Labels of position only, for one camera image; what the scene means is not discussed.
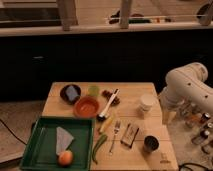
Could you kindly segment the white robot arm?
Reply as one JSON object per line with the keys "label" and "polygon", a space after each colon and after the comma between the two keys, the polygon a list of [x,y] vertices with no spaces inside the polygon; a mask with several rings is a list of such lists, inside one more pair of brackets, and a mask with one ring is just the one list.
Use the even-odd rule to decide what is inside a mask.
{"label": "white robot arm", "polygon": [[171,122],[185,101],[193,102],[202,111],[213,114],[213,88],[205,84],[207,78],[208,70],[199,62],[172,69],[166,74],[166,86],[158,96],[164,124]]}

